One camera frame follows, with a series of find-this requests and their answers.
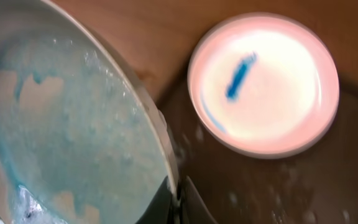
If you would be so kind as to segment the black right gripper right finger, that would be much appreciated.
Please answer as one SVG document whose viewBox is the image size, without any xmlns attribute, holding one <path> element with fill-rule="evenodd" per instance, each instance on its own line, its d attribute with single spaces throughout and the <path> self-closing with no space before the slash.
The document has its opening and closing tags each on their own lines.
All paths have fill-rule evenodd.
<svg viewBox="0 0 358 224">
<path fill-rule="evenodd" d="M 181 182 L 181 223 L 218 224 L 189 176 Z"/>
</svg>

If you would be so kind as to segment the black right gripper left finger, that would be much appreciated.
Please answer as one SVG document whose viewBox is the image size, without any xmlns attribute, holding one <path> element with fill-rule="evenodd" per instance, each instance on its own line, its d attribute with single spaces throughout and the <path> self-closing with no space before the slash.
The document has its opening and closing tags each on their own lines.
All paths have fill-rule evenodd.
<svg viewBox="0 0 358 224">
<path fill-rule="evenodd" d="M 171 224 L 173 195 L 169 188 L 168 177 L 164 178 L 152 201 L 136 224 Z"/>
</svg>

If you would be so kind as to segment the white plate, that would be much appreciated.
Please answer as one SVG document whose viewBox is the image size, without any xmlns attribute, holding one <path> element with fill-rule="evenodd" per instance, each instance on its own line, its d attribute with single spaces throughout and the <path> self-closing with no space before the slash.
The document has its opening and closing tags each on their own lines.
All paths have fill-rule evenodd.
<svg viewBox="0 0 358 224">
<path fill-rule="evenodd" d="M 120 55 L 51 1 L 0 1 L 0 218 L 136 223 L 178 169 Z"/>
<path fill-rule="evenodd" d="M 332 125 L 339 77 L 321 39 L 293 19 L 248 13 L 213 27 L 196 46 L 188 91 L 205 128 L 250 157 L 303 152 Z"/>
</svg>

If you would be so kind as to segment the dark brown serving tray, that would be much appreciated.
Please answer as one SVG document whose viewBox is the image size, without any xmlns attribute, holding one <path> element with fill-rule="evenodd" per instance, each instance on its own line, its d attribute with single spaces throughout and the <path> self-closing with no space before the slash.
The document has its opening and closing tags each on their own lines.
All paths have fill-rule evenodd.
<svg viewBox="0 0 358 224">
<path fill-rule="evenodd" d="M 358 86 L 341 80 L 336 118 L 308 150 L 256 159 L 216 140 L 201 124 L 185 78 L 159 101 L 181 180 L 204 202 L 191 223 L 358 223 Z"/>
</svg>

